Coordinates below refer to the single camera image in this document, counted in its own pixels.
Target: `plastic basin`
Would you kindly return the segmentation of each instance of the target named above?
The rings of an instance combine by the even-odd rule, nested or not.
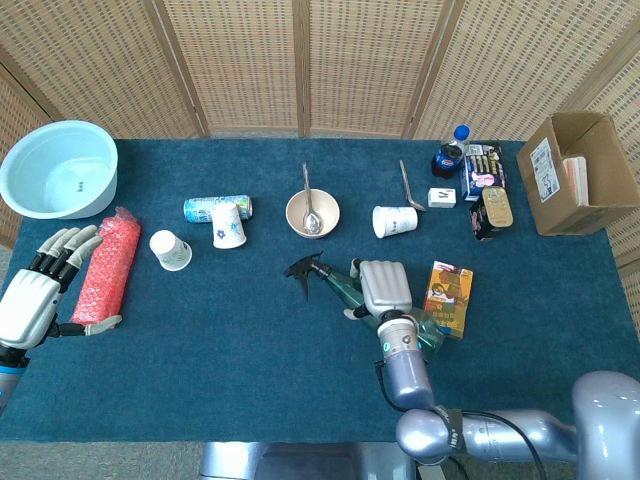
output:
[[[113,200],[117,167],[116,145],[105,130],[79,120],[55,122],[9,150],[0,195],[26,217],[91,217]]]

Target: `small white box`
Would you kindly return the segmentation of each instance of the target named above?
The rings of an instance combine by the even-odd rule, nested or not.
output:
[[[429,206],[432,208],[453,208],[456,205],[455,188],[430,188]]]

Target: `bubble wrap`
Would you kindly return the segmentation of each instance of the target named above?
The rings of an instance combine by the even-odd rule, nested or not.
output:
[[[94,324],[120,312],[140,224],[126,208],[117,207],[115,217],[102,221],[98,234],[104,241],[91,257],[73,323]]]

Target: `blue carpet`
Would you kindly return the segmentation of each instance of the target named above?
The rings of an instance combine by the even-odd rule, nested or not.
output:
[[[351,258],[404,263],[416,304],[434,260],[475,272],[464,340],[448,341],[429,367],[439,402],[468,409],[544,408],[571,421],[571,386],[583,373],[640,376],[637,340],[604,232],[536,234],[515,156],[505,143],[514,226],[489,243],[472,234],[466,203],[433,209],[417,231],[378,240],[375,205],[402,205],[398,159],[426,203],[435,142],[389,140],[127,140],[118,142],[116,205],[143,234],[122,326],[90,338],[49,339],[0,419],[0,438],[40,441],[390,441],[398,414],[378,390],[375,335],[342,316],[312,279],[309,302],[283,276],[302,256],[346,271]],[[287,225],[287,200],[309,162],[314,187],[341,207],[336,230],[306,240]],[[212,247],[209,224],[188,224],[184,199],[250,194],[245,246]],[[25,219],[9,275],[62,226]],[[193,248],[181,272],[161,269],[151,234],[173,230]],[[73,310],[82,278],[63,299]]]

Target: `soda can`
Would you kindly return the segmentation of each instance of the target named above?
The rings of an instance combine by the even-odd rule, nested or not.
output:
[[[496,233],[513,225],[513,213],[502,187],[484,187],[482,194],[469,209],[471,228],[478,240],[489,240]]]
[[[220,203],[235,203],[242,220],[249,220],[253,215],[253,206],[249,195],[229,195],[226,197],[190,198],[184,201],[184,218],[189,223],[211,222],[211,209]]]

